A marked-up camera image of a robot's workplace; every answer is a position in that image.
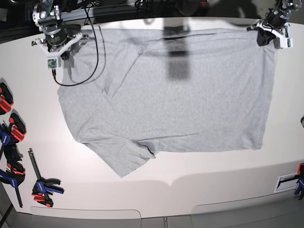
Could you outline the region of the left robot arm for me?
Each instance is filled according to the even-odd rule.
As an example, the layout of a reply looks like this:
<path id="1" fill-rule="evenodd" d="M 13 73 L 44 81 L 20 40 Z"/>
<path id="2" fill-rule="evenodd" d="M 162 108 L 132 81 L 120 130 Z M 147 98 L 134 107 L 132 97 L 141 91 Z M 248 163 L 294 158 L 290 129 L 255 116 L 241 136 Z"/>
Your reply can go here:
<path id="1" fill-rule="evenodd" d="M 272 41 L 276 49 L 292 48 L 293 39 L 289 36 L 288 20 L 291 13 L 301 7 L 301 0 L 277 0 L 266 17 L 248 27 L 247 31 L 257 31 L 256 41 L 260 47 Z"/>

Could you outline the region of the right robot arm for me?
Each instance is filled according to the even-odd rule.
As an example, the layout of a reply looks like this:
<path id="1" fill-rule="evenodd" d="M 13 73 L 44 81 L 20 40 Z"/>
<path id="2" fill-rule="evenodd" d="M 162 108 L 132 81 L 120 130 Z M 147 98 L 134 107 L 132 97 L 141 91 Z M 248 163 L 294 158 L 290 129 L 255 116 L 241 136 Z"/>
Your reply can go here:
<path id="1" fill-rule="evenodd" d="M 61 14 L 77 10 L 90 3 L 90 0 L 40 0 L 34 6 L 32 18 L 39 31 L 45 37 L 31 42 L 39 46 L 46 54 L 48 69 L 55 72 L 61 67 L 61 61 L 67 61 L 72 47 L 78 42 L 86 42 L 89 36 L 83 34 L 81 25 L 65 24 Z"/>

